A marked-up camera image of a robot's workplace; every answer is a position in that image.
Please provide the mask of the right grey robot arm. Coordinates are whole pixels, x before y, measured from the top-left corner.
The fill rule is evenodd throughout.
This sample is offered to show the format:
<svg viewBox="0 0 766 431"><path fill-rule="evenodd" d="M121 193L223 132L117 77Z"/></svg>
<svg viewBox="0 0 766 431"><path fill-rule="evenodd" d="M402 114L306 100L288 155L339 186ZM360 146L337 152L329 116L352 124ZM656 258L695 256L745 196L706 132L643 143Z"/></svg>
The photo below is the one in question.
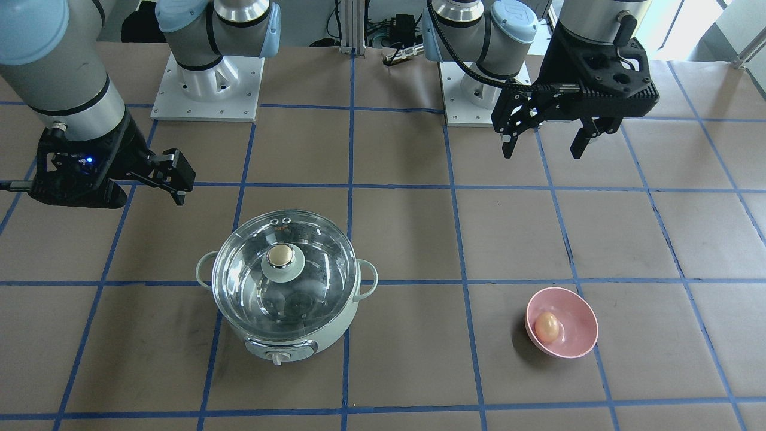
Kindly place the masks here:
<svg viewBox="0 0 766 431"><path fill-rule="evenodd" d="M41 119L35 175L2 182L58 207L121 208L120 180L163 189L182 205L195 171L179 149L148 149L95 49L110 1L3 1L2 77ZM280 44L274 1L158 1L171 56L157 120L256 116L263 60Z"/></svg>

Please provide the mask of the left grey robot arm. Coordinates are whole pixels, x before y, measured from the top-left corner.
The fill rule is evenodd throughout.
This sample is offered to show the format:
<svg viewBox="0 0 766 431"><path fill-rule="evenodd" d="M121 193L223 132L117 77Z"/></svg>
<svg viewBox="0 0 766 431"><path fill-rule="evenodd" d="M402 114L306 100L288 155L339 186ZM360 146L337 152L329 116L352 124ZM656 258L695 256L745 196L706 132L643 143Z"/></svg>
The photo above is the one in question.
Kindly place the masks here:
<svg viewBox="0 0 766 431"><path fill-rule="evenodd" d="M515 82L537 32L534 11L520 1L428 1L423 41L428 60L452 61L469 81L494 87L484 99L510 158L519 136L546 121L582 126L571 144L580 159L592 139L619 130L658 104L648 54L635 32L648 1L565 1L538 77Z"/></svg>

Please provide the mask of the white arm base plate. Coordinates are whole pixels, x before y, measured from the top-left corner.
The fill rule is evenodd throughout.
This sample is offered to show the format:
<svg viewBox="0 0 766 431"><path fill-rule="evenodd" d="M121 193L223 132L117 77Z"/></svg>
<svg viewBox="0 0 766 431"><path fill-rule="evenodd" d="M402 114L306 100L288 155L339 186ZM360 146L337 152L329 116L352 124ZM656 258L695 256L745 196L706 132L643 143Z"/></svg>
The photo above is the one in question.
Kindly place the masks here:
<svg viewBox="0 0 766 431"><path fill-rule="evenodd" d="M150 117L158 121L254 123L265 60L225 56L206 71L189 71L170 56Z"/></svg>
<svg viewBox="0 0 766 431"><path fill-rule="evenodd" d="M501 89L466 76L451 61L439 63L439 72L446 125L492 128L491 114Z"/></svg>

